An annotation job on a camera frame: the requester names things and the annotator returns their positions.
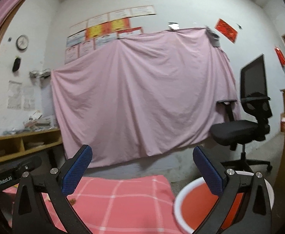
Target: blue gripper pad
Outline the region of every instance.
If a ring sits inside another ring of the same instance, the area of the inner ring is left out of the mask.
[[[88,165],[92,161],[93,158],[92,148],[88,145],[83,145],[82,147],[85,147],[84,150],[80,153],[76,161],[72,164],[69,171],[63,177],[61,191],[65,196],[72,194],[75,191],[84,172],[86,171]]]
[[[202,174],[207,186],[212,194],[220,196],[224,192],[226,176],[221,177],[219,172],[211,164],[210,160],[202,152],[202,146],[197,146],[193,149],[193,161]]]

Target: mesh backrest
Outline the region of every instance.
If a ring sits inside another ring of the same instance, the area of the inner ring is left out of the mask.
[[[241,98],[254,93],[267,96],[266,73],[264,55],[246,65],[241,70]]]
[[[262,97],[267,96],[267,83],[264,55],[246,65],[241,70],[241,87],[240,98],[247,97]],[[242,105],[243,110],[255,116],[264,119],[272,116],[270,105],[268,101],[261,103],[247,103]]]

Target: poster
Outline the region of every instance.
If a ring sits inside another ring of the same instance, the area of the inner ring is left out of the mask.
[[[92,26],[101,25],[101,24],[106,23],[108,21],[109,21],[108,13],[97,16],[97,17],[93,17],[93,18],[90,18],[88,20],[87,28],[90,28]]]
[[[8,109],[21,110],[21,86],[22,83],[8,82]]]
[[[80,31],[83,31],[87,28],[87,21],[84,21],[82,23],[76,24],[74,26],[70,27],[70,31],[69,31],[69,36],[76,34]]]
[[[32,86],[22,88],[23,110],[35,110],[34,88]]]
[[[132,17],[132,13],[130,9],[124,9],[119,11],[113,11],[109,13],[110,21],[126,18],[126,17]]]
[[[139,16],[145,16],[145,15],[155,15],[156,11],[153,6],[141,6],[141,7],[135,7],[131,8],[132,16],[133,17],[139,17]]]
[[[129,18],[114,20],[114,21],[111,21],[110,24],[111,24],[110,32],[115,32],[118,30],[130,28]]]
[[[79,50],[78,45],[72,46],[65,51],[65,64],[78,59],[79,57]]]
[[[101,25],[88,28],[87,33],[86,33],[86,36],[87,36],[86,39],[89,40],[91,38],[106,35],[109,33],[111,33],[111,27],[110,27],[110,22],[107,22]]]
[[[97,37],[95,39],[95,48],[98,49],[102,47],[103,45],[109,43],[110,41],[116,40],[118,38],[118,34],[116,32]]]
[[[142,27],[136,27],[132,29],[126,29],[118,31],[118,39],[124,39],[131,36],[139,35],[143,33]]]
[[[215,29],[227,37],[232,43],[236,42],[238,32],[222,19],[219,19]]]
[[[94,50],[94,39],[79,44],[79,57],[82,57]]]
[[[76,33],[67,38],[67,47],[74,46],[86,40],[86,30]]]

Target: black office chair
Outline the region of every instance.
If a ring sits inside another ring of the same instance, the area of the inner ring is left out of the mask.
[[[223,166],[253,172],[250,165],[264,164],[268,165],[267,171],[270,172],[273,167],[269,161],[249,160],[245,157],[245,144],[252,141],[264,141],[266,139],[265,135],[270,132],[268,118],[272,117],[272,113],[269,106],[270,98],[267,96],[263,54],[242,68],[240,82],[240,99],[243,110],[254,116],[257,123],[248,120],[234,120],[231,104],[237,100],[221,100],[217,104],[225,106],[229,122],[213,125],[210,134],[218,144],[230,146],[232,151],[236,150],[237,144],[242,145],[241,159],[223,162]]]

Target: chair seat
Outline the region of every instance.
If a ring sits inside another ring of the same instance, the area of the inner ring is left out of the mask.
[[[234,143],[247,144],[254,140],[257,127],[256,122],[235,120],[211,126],[210,134],[218,144],[223,146]]]

